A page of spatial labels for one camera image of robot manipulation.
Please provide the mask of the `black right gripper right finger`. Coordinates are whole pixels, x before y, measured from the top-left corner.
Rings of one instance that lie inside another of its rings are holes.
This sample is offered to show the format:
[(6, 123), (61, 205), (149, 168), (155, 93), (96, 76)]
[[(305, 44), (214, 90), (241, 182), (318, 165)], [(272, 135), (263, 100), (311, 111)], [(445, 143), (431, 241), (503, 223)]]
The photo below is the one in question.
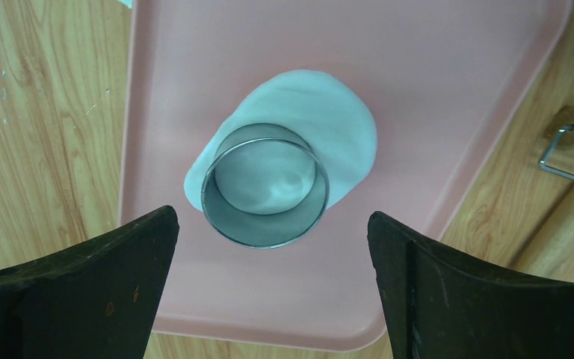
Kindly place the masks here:
[(394, 358), (574, 358), (574, 283), (480, 260), (383, 212), (367, 240)]

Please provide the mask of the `white dough ball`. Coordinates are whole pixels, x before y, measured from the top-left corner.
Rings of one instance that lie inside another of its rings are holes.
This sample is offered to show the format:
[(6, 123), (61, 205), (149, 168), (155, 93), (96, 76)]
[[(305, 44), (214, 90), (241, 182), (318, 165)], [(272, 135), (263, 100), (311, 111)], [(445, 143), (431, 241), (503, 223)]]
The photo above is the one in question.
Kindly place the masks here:
[(203, 178), (221, 142), (236, 129), (257, 123), (283, 126), (309, 145), (329, 177), (328, 208), (362, 182), (376, 160), (374, 117), (350, 88), (322, 71), (280, 73), (244, 98), (188, 170), (183, 188), (195, 209), (202, 209)]

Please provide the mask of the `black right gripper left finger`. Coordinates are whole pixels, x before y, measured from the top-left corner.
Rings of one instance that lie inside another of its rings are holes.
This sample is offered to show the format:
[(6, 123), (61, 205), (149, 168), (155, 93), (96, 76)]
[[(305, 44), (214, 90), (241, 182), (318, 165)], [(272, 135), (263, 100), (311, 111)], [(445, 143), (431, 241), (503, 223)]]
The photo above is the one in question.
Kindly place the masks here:
[(0, 270), (0, 358), (142, 358), (178, 235), (166, 205)]

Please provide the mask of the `pink rectangular tray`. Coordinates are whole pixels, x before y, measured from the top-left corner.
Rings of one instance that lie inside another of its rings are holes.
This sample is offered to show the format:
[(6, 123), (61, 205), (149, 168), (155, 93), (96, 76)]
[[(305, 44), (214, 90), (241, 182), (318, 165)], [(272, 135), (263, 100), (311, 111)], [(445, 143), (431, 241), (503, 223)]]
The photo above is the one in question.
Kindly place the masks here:
[[(359, 350), (386, 330), (367, 242), (385, 212), (439, 238), (562, 35), (571, 1), (135, 1), (119, 222), (165, 204), (179, 240), (157, 333)], [(217, 233), (183, 180), (275, 75), (327, 72), (377, 124), (370, 174), (303, 239)]]

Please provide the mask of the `wooden dough roller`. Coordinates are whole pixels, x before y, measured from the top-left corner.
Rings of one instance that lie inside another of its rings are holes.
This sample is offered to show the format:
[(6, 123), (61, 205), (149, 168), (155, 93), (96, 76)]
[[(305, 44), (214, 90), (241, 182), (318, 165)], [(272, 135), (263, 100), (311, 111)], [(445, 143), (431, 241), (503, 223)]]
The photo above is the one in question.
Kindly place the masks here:
[(574, 282), (574, 102), (560, 108), (545, 128), (540, 170), (569, 180), (510, 264), (540, 277)]

